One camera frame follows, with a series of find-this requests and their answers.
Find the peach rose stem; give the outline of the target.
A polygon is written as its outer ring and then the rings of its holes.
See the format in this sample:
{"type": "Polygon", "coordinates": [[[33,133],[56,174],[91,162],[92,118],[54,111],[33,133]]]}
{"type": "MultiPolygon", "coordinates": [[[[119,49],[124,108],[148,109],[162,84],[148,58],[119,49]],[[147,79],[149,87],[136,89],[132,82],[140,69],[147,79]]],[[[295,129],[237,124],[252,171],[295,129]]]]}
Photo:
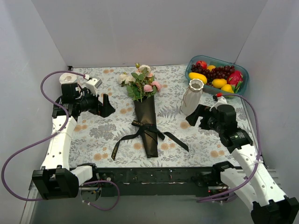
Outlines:
{"type": "Polygon", "coordinates": [[[151,67],[148,65],[145,65],[145,64],[143,64],[143,65],[136,64],[136,72],[137,72],[137,74],[144,73],[144,74],[146,74],[146,77],[153,77],[151,67]]]}

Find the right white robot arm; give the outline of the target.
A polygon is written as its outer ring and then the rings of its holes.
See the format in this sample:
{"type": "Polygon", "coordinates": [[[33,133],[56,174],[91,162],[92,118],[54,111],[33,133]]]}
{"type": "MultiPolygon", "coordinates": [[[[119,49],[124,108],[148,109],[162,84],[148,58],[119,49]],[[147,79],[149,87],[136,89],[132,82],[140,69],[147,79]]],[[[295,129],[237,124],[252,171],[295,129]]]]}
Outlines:
{"type": "Polygon", "coordinates": [[[247,179],[238,174],[229,162],[213,166],[212,182],[236,188],[235,194],[246,204],[256,224],[292,224],[299,211],[299,202],[289,198],[276,184],[262,161],[246,131],[238,127],[233,106],[222,104],[213,107],[198,105],[186,117],[194,126],[201,117],[200,128],[218,133],[221,143],[242,167],[247,179]]]}

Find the pink rose stem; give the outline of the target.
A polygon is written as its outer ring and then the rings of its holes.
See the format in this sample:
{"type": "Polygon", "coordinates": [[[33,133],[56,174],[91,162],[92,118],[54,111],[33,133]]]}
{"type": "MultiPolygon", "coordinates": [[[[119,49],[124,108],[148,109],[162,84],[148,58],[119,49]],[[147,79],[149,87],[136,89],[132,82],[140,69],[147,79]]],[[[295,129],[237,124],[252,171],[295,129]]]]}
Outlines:
{"type": "Polygon", "coordinates": [[[162,85],[158,81],[153,81],[150,84],[144,85],[142,95],[149,98],[155,95],[157,92],[160,92],[161,89],[162,85]]]}

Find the black wrapping paper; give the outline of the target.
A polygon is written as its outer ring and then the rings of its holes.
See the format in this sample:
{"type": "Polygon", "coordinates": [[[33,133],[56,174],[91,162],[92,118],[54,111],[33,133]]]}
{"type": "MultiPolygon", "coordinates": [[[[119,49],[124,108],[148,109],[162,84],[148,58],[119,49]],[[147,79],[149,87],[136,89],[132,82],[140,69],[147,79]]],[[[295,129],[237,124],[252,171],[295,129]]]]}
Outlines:
{"type": "Polygon", "coordinates": [[[137,124],[141,125],[141,138],[147,158],[158,157],[157,121],[154,96],[142,102],[134,101],[137,124]]]}

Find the black ribbon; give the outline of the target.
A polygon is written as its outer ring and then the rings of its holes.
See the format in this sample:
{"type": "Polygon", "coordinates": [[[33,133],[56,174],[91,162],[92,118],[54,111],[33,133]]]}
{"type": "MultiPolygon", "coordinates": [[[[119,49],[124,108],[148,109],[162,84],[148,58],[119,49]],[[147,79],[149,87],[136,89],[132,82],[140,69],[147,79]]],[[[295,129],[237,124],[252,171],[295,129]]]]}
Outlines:
{"type": "Polygon", "coordinates": [[[156,142],[156,144],[158,144],[158,141],[155,138],[153,138],[151,135],[147,134],[146,131],[148,131],[150,133],[157,134],[157,136],[162,140],[165,139],[165,136],[168,136],[171,140],[173,140],[175,143],[177,143],[180,147],[182,147],[184,150],[189,152],[189,147],[185,143],[183,143],[181,140],[179,140],[176,136],[174,136],[170,132],[161,132],[160,130],[158,130],[156,124],[143,124],[141,122],[133,120],[131,125],[138,127],[139,128],[138,131],[135,134],[123,136],[119,141],[116,142],[113,152],[112,152],[112,155],[111,155],[111,158],[113,160],[115,160],[120,142],[123,140],[131,140],[131,139],[137,138],[138,136],[142,136],[143,134],[145,134],[145,135],[148,135],[149,137],[151,137],[156,142]]]}

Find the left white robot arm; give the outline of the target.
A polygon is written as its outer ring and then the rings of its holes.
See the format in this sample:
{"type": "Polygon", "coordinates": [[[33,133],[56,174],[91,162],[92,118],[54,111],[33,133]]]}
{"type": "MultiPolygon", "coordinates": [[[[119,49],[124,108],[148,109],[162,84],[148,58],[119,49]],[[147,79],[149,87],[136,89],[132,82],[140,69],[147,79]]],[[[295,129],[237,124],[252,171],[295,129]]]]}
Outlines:
{"type": "Polygon", "coordinates": [[[88,88],[81,89],[77,83],[63,84],[62,95],[55,101],[52,112],[52,133],[45,159],[39,170],[33,171],[32,181],[42,199],[74,198],[79,187],[86,183],[93,187],[99,183],[94,163],[84,163],[70,169],[69,152],[77,121],[82,112],[106,118],[115,112],[109,96],[94,95],[88,88]]]}

